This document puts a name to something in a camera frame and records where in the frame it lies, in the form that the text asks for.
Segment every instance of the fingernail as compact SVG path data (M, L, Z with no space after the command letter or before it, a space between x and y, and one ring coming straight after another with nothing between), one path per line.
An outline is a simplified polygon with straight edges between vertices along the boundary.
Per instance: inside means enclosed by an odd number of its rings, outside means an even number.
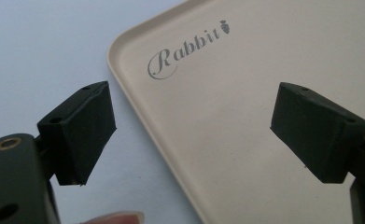
M117 212L96 217L83 224L143 224L144 221L142 212Z

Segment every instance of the rabbit logo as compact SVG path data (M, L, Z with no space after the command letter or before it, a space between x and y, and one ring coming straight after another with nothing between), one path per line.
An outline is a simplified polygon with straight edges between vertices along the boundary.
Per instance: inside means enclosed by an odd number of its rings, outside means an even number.
M219 21L220 29L224 34L228 35L230 26L226 20ZM204 30L202 33L193 36L183 41L179 47L174 49L163 49L149 60L147 64L147 73L150 77L157 80L166 79L172 76L178 64L184 59L188 58L192 53L197 52L207 46L213 45L223 37L219 28Z

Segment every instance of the carrot icon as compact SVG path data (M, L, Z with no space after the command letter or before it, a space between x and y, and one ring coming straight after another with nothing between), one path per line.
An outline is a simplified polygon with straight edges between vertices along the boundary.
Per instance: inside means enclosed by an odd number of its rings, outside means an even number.
M220 23L222 23L220 25L220 28L222 28L223 32L225 32L225 34L227 35L229 33L229 31L231 30L231 28L229 27L229 24L227 24L226 21L221 21Z

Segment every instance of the beige tray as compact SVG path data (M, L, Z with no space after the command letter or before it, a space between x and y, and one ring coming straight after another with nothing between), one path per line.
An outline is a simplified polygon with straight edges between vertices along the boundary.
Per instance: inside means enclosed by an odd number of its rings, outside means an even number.
M107 59L204 223L352 223L352 176L321 184L269 127L281 81L365 118L365 1L188 1Z

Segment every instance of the white background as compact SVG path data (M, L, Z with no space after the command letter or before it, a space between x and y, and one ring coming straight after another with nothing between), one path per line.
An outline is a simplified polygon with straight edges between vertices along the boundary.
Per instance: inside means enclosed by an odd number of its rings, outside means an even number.
M118 35L181 2L0 1L0 137L37 136L36 123L75 91L110 83L118 129L87 186L51 179L62 223L123 210L149 224L200 223L105 60Z

